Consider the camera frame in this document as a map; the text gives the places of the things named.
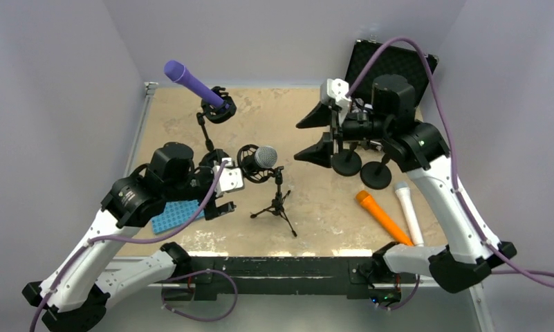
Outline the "orange microphone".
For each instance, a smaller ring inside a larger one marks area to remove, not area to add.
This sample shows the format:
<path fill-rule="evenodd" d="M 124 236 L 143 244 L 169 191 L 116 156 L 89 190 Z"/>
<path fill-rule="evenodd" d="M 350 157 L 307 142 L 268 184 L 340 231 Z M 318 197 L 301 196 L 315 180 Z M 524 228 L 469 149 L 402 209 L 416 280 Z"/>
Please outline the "orange microphone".
<path fill-rule="evenodd" d="M 358 204 L 368 211 L 368 213 L 387 231 L 387 233 L 397 242 L 407 246 L 414 246 L 412 240 L 405 232 L 393 221 L 393 219 L 378 205 L 374 197 L 368 192 L 362 190 L 355 196 Z"/>

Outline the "black tripod stand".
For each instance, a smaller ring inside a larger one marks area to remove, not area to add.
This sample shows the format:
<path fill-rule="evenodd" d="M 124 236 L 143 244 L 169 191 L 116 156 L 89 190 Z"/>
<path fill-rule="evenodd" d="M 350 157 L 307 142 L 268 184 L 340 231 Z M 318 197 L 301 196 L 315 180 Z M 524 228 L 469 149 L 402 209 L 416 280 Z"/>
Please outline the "black tripod stand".
<path fill-rule="evenodd" d="M 290 228 L 290 231 L 294 237 L 297 237 L 297 233 L 295 229 L 293 228 L 288 216 L 286 215 L 286 209 L 284 207 L 284 202 L 288 198 L 289 194 L 291 193 L 290 190 L 288 190 L 285 194 L 281 190 L 281 186 L 284 182 L 283 177 L 283 170 L 284 166 L 276 167 L 272 170 L 271 176 L 275 179 L 275 185 L 277 186 L 277 191 L 275 192 L 275 197 L 272 199 L 271 204 L 269 207 L 264 208 L 261 211 L 255 212 L 250 215 L 251 219 L 257 218 L 260 214 L 263 214 L 265 212 L 271 213 L 273 216 L 280 216 L 283 220 L 285 220 Z"/>

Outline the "black silver microphone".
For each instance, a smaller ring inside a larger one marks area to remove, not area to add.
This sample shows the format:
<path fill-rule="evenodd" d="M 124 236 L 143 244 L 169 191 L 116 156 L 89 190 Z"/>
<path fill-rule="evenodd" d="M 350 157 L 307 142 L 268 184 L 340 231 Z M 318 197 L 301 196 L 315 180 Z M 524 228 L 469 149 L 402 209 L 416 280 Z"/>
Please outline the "black silver microphone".
<path fill-rule="evenodd" d="M 251 183 L 266 182 L 273 175 L 278 159 L 277 151 L 271 146 L 245 145 L 237 152 L 237 163 L 243 177 Z"/>

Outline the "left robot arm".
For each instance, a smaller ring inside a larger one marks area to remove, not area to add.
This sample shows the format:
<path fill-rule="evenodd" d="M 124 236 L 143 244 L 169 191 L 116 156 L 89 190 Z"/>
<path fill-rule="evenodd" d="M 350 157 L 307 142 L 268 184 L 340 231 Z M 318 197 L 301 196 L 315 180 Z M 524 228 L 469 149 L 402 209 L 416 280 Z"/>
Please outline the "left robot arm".
<path fill-rule="evenodd" d="M 161 237 L 152 256 L 130 267 L 107 272 L 126 243 L 170 202 L 197 201 L 197 214 L 213 219 L 233 211 L 233 203 L 216 206 L 216 198 L 243 187 L 243 174 L 231 158 L 196 167 L 193 150 L 169 142 L 150 162 L 117 180 L 95 218 L 67 260 L 49 277 L 30 282 L 22 293 L 37 310 L 35 322 L 49 331 L 89 331 L 120 300 L 156 282 L 183 282 L 199 274 L 185 249 Z"/>

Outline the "orange mic round stand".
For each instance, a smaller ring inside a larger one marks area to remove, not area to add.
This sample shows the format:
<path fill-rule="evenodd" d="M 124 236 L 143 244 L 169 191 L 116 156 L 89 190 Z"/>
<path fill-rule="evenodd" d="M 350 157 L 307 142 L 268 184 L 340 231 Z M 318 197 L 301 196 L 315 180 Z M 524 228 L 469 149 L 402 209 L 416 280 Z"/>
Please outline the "orange mic round stand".
<path fill-rule="evenodd" d="M 354 176 L 362 169 L 362 159 L 356 152 L 358 142 L 352 142 L 348 149 L 341 149 L 331 157 L 333 170 L 341 176 Z"/>

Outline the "white microphone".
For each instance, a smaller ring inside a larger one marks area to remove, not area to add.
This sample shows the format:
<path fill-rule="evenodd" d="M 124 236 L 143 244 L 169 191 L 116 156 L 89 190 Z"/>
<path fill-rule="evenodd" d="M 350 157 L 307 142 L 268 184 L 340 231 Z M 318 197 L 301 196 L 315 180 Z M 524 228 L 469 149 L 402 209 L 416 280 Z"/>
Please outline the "white microphone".
<path fill-rule="evenodd" d="M 423 247 L 425 245 L 423 234 L 414 209 L 411 190 L 406 182 L 399 182 L 394 185 L 394 192 L 401 204 L 405 221 L 415 246 Z"/>

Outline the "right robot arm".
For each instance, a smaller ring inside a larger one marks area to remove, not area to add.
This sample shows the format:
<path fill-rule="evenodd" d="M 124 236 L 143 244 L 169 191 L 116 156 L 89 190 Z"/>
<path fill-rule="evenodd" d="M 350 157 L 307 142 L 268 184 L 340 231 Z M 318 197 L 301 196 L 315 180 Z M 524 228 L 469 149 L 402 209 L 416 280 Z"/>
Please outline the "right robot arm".
<path fill-rule="evenodd" d="M 373 276 L 387 282 L 398 273 L 432 277 L 449 293 L 458 293 L 488 277 L 516 255 L 479 217 L 452 164 L 439 130 L 415 118 L 416 92 L 400 75 L 373 81 L 371 107 L 352 112 L 349 84 L 328 79 L 320 100 L 300 120 L 300 129 L 325 127 L 318 143 L 295 154 L 298 161 L 331 168 L 342 176 L 359 175 L 380 190 L 390 184 L 393 161 L 417 186 L 447 239 L 441 247 L 392 242 L 373 254 Z"/>

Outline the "white mic clamp stand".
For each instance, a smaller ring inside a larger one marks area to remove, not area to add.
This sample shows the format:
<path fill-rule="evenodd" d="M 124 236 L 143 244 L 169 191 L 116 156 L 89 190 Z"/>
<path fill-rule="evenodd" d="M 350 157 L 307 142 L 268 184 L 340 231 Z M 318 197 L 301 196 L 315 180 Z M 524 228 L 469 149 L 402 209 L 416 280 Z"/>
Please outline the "white mic clamp stand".
<path fill-rule="evenodd" d="M 387 166 L 391 158 L 383 154 L 380 161 L 365 163 L 360 170 L 360 179 L 365 186 L 373 190 L 383 190 L 389 186 L 392 175 Z"/>

